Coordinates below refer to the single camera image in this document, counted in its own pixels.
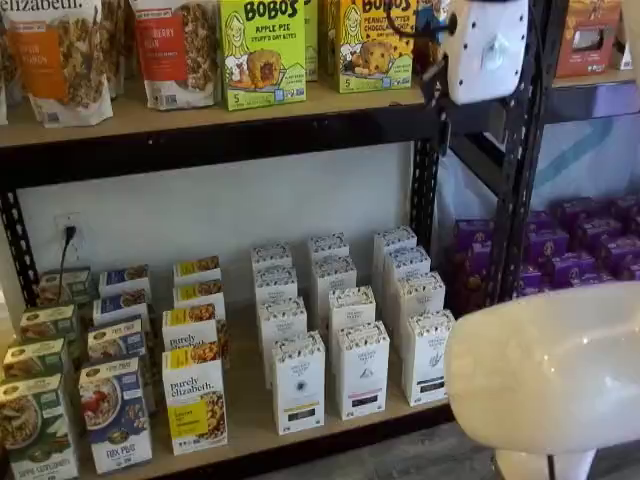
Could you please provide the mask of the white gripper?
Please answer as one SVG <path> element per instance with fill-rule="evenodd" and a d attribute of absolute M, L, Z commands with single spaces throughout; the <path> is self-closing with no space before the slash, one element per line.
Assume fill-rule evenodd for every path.
<path fill-rule="evenodd" d="M 528 32 L 529 2 L 451 1 L 442 34 L 449 97 L 458 105 L 493 100 L 516 90 Z M 437 149 L 448 150 L 450 119 L 439 112 Z"/>

